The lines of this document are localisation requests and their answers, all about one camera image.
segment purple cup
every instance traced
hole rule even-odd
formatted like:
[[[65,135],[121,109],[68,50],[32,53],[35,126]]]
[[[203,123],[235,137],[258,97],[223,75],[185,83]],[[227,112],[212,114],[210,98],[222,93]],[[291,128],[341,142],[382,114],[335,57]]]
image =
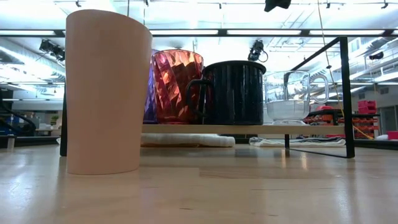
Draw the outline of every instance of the purple cup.
[[[152,49],[152,55],[158,50]],[[152,60],[150,61],[147,96],[144,107],[144,124],[157,124],[155,103],[155,79]]]

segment cable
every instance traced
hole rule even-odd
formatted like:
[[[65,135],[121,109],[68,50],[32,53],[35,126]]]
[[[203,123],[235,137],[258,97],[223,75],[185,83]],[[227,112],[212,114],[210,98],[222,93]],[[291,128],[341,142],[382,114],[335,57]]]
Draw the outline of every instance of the cable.
[[[44,55],[46,55],[48,52],[42,54],[35,62],[37,62],[38,60],[40,60]]]
[[[268,54],[267,54],[267,52],[265,50],[263,50],[263,52],[267,56],[267,59],[265,61],[262,61],[262,60],[259,59],[259,61],[262,62],[262,63],[266,63],[268,61]]]
[[[64,66],[60,61],[57,60],[57,63],[58,63],[59,65],[61,65],[61,67],[65,68],[65,66]]]
[[[127,17],[130,16],[130,0],[127,1]]]
[[[319,15],[319,21],[320,21],[320,24],[321,24],[323,46],[326,46],[325,35],[323,33],[323,22],[322,22],[322,15],[321,15],[321,7],[320,7],[319,0],[317,0],[317,1],[318,1],[318,15]],[[341,114],[343,115],[343,118],[345,118],[344,110],[343,110],[343,107],[341,106],[340,97],[338,95],[337,85],[335,83],[335,79],[333,78],[333,75],[332,75],[331,70],[330,70],[331,66],[330,66],[330,63],[329,63],[329,56],[328,56],[328,51],[327,50],[325,50],[325,54],[326,54],[326,61],[328,62],[328,70],[329,70],[329,74],[330,74],[330,77],[331,77],[331,81],[333,83],[333,87],[335,88],[336,95],[337,95],[337,103],[340,106],[340,110],[341,110]],[[361,134],[363,134],[368,139],[373,139],[371,136],[368,136],[367,134],[365,134],[361,130],[359,130],[359,128],[357,128],[356,126],[353,126],[353,127],[354,127],[355,130],[359,131]]]
[[[3,126],[13,130],[19,136],[22,136],[22,135],[34,136],[34,133],[35,133],[35,130],[36,130],[36,125],[31,120],[29,120],[28,118],[25,118],[24,116],[22,116],[22,115],[20,115],[20,114],[18,114],[16,112],[13,112],[12,110],[8,109],[7,106],[3,102],[2,91],[0,91],[0,108],[2,108],[3,110],[7,111],[8,113],[14,115],[17,118],[20,118],[20,119],[23,119],[24,121],[26,121],[29,124],[29,129],[18,131],[15,128],[13,128],[12,126],[10,126],[7,123],[5,123],[5,122],[0,122],[0,124],[2,124]]]

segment black stand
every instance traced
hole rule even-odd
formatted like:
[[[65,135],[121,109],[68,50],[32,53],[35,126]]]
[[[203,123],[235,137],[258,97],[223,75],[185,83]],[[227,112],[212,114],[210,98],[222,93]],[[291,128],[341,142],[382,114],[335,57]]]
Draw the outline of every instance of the black stand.
[[[313,55],[309,56],[302,63],[298,64],[296,67],[292,69],[292,71],[296,71],[301,68],[303,65],[314,59],[316,56],[322,54],[331,46],[340,42],[340,56],[341,56],[341,79],[343,85],[343,112],[345,115],[344,119],[344,129],[346,136],[346,154],[345,155],[337,155],[337,154],[328,154],[322,152],[313,152],[306,151],[301,149],[292,149],[289,146],[289,135],[285,134],[285,148],[288,150],[295,150],[300,152],[309,152],[314,154],[326,155],[326,156],[335,156],[340,158],[353,158],[355,157],[355,148],[354,148],[354,131],[353,131],[353,115],[351,109],[351,88],[349,82],[349,58],[348,58],[348,38],[347,37],[337,37],[332,40],[329,44],[322,47],[319,51],[315,52]]]
[[[292,149],[289,145],[290,136],[285,134],[285,148],[287,152],[289,150],[301,151],[301,152],[309,152],[314,154],[326,155],[326,156],[335,156],[341,158],[353,158],[355,156],[354,149],[354,132],[353,132],[353,118],[352,118],[352,109],[351,109],[351,88],[349,82],[349,62],[348,62],[348,38],[347,37],[337,37],[332,40],[329,44],[322,47],[319,51],[315,52],[313,55],[309,56],[302,63],[298,64],[296,67],[292,69],[295,71],[301,68],[303,65],[314,59],[316,56],[322,54],[324,51],[329,49],[331,46],[340,42],[340,55],[341,55],[341,76],[343,81],[343,111],[345,114],[345,136],[346,136],[346,154],[345,155],[336,155],[336,154],[327,154],[322,152],[313,152],[313,151],[305,151],[300,149]],[[66,101],[66,85],[65,85],[65,94],[63,96],[63,114],[62,114],[62,134],[61,134],[61,147],[60,147],[60,155],[67,155],[67,141],[68,141],[68,131],[67,131],[67,101]]]
[[[65,82],[65,91],[63,92],[62,106],[62,129],[61,129],[61,145],[60,156],[67,156],[68,152],[68,116],[67,116],[67,85]]]

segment beige cup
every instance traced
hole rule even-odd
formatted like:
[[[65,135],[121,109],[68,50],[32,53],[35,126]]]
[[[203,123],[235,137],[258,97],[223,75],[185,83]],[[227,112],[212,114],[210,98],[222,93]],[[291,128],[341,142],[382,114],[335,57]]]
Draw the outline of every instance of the beige cup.
[[[137,169],[152,35],[121,14],[67,17],[68,172]]]

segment window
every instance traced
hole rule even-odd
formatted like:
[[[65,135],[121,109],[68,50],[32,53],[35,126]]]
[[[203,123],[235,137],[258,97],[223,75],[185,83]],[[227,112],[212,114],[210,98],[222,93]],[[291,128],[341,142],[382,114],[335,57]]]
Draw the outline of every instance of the window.
[[[388,88],[381,88],[380,95],[388,94]]]

